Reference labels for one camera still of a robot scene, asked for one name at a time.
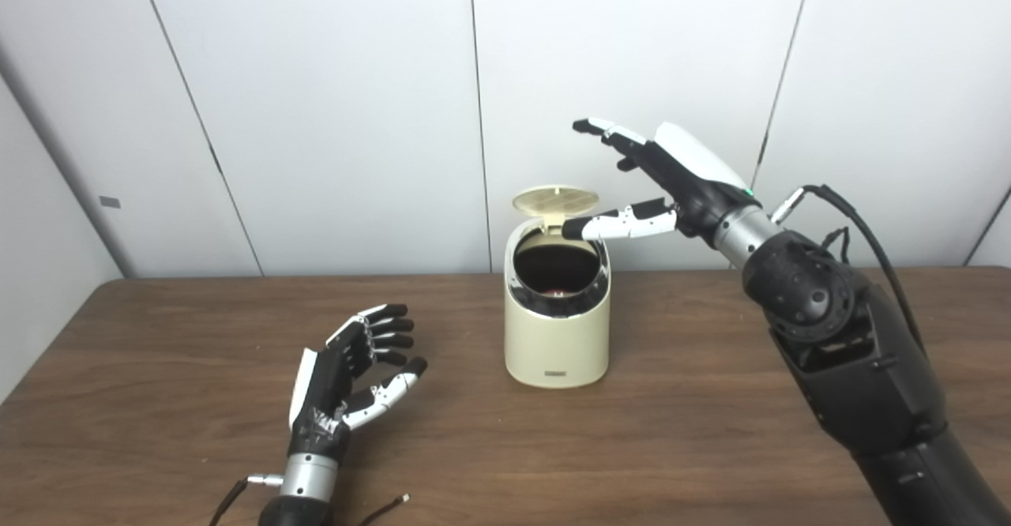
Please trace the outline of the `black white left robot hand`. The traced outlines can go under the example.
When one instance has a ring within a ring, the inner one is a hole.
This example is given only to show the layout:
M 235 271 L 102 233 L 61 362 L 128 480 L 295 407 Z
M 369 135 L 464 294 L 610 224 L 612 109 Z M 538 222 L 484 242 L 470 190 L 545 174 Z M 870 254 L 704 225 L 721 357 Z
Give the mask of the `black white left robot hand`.
M 407 304 L 379 304 L 350 316 L 321 349 L 303 350 L 288 455 L 344 462 L 351 433 L 387 413 L 426 371 L 425 359 L 404 356 L 413 327 Z

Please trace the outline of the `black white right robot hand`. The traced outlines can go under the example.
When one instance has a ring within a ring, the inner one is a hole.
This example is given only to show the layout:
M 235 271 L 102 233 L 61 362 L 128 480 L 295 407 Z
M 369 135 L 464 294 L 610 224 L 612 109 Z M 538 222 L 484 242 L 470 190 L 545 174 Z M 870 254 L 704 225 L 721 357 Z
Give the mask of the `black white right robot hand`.
M 715 248 L 725 216 L 757 203 L 732 167 L 675 124 L 661 124 L 652 140 L 599 117 L 577 120 L 572 127 L 596 135 L 621 155 L 620 171 L 642 170 L 664 195 L 622 210 L 566 220 L 564 239 L 634 239 L 679 231 Z

